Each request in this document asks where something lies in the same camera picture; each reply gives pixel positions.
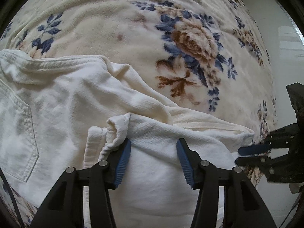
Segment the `white headboard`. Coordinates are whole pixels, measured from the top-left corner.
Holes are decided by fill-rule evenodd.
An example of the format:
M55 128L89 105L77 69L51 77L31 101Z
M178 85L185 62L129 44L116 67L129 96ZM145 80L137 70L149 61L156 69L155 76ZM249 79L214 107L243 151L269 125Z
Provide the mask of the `white headboard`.
M276 0L243 0L261 31L270 56L276 94L276 128L296 122L286 86L303 83L302 37ZM278 227L285 227L294 216L297 201L287 184L268 183L262 177L257 190Z

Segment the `white pants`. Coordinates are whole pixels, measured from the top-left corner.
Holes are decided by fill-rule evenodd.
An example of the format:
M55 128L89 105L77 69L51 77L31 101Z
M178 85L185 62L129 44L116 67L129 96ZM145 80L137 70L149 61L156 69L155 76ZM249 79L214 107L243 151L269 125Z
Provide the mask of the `white pants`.
M189 227L198 193L186 183L176 143L232 169L253 130L179 107L128 64L104 56L35 60L1 51L1 169L33 219L67 167L89 168L131 141L119 188L110 193L118 227Z

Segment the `floral bed blanket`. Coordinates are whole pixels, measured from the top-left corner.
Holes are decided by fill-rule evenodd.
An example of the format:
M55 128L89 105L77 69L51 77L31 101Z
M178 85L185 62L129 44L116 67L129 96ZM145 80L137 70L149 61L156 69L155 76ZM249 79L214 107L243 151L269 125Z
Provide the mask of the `floral bed blanket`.
M5 49L128 64L179 107L253 130L250 144L274 127L269 55L242 0L28 0Z

